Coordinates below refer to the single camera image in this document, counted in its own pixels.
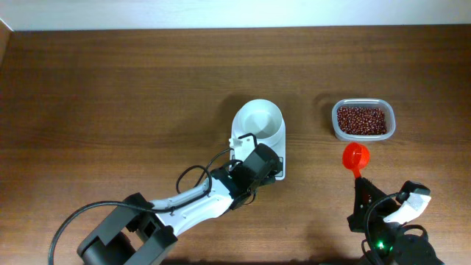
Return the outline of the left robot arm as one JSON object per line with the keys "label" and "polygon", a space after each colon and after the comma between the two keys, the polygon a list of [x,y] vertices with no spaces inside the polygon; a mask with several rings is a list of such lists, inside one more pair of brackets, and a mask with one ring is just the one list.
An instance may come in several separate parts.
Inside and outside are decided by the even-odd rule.
{"label": "left robot arm", "polygon": [[196,188],[175,197],[128,196],[78,246],[84,264],[160,264],[177,237],[207,219],[240,208],[264,185],[275,182],[283,160],[258,144],[244,160],[230,160]]}

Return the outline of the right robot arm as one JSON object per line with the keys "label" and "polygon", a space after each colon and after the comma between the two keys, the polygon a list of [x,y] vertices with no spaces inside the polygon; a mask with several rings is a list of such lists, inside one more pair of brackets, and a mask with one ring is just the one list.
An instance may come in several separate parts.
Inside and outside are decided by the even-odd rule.
{"label": "right robot arm", "polygon": [[353,213],[349,228],[362,233],[360,264],[442,264],[422,225],[411,222],[431,201],[431,190],[406,181],[393,194],[385,194],[364,177],[355,179]]}

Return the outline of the orange measuring scoop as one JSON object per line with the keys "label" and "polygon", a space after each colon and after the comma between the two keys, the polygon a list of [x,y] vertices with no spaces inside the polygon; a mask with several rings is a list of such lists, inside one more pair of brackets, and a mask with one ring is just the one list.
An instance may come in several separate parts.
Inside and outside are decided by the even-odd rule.
{"label": "orange measuring scoop", "polygon": [[361,170],[369,164],[369,160],[367,147],[355,142],[348,144],[342,155],[343,166],[353,173],[355,179],[361,177]]}

